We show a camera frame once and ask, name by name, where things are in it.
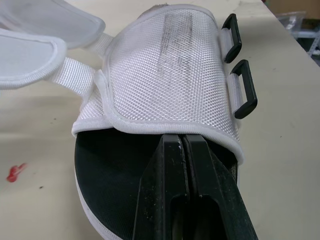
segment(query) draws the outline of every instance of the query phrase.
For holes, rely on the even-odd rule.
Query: textured white fabric pad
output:
[[[0,0],[0,22],[13,31],[61,38],[70,49],[91,44],[106,26],[63,0]]]
[[[16,89],[48,77],[63,64],[66,52],[59,38],[0,29],[0,88]]]
[[[126,27],[95,79],[107,120],[132,134],[201,134],[242,163],[219,34],[209,11],[185,4],[148,12]]]

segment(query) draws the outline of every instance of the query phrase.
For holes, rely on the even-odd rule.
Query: beige table surface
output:
[[[70,0],[116,35],[156,0]],[[236,13],[257,109],[242,121],[240,192],[260,240],[320,239],[320,68],[260,0],[169,0]],[[98,67],[81,50],[73,58]],[[100,240],[81,207],[71,127],[81,99],[48,82],[0,92],[0,239]],[[27,163],[16,182],[9,169]]]

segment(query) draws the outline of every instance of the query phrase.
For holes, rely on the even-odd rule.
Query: red paint spot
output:
[[[21,164],[20,166],[13,166],[10,168],[9,176],[6,178],[6,180],[10,183],[13,183],[17,180],[18,175],[27,167],[26,163]]]

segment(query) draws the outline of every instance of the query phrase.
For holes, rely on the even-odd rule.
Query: black plastic frame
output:
[[[229,64],[238,56],[242,48],[242,41],[239,33],[236,14],[230,14],[225,20],[222,28],[231,29],[232,33],[233,47],[228,51],[224,59],[224,62]]]
[[[234,113],[236,119],[243,119],[248,116],[258,104],[254,82],[252,80],[249,62],[241,60],[232,69],[231,74],[242,75],[244,90],[246,95],[246,102]]]

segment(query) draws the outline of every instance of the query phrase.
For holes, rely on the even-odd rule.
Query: white padded strap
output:
[[[18,89],[55,73],[66,58],[57,37],[0,29],[0,89]]]
[[[82,48],[103,33],[102,19],[64,0],[1,0],[0,23],[8,29],[63,39],[68,49]]]
[[[244,104],[239,76],[235,73],[231,73],[227,77],[226,83],[228,85],[231,113],[234,115],[235,112]]]
[[[48,81],[59,84],[85,97],[92,91],[96,70],[71,58],[66,58],[62,67]]]
[[[220,42],[221,42],[221,51],[222,58],[225,60],[227,53],[234,45],[234,41],[232,39],[231,29],[222,28],[220,31]]]
[[[84,49],[87,49],[88,51],[93,52],[95,54],[98,54],[101,58],[103,58],[107,50],[107,47],[111,43],[112,39],[113,39],[112,36],[102,33],[101,36],[96,41],[84,47]]]

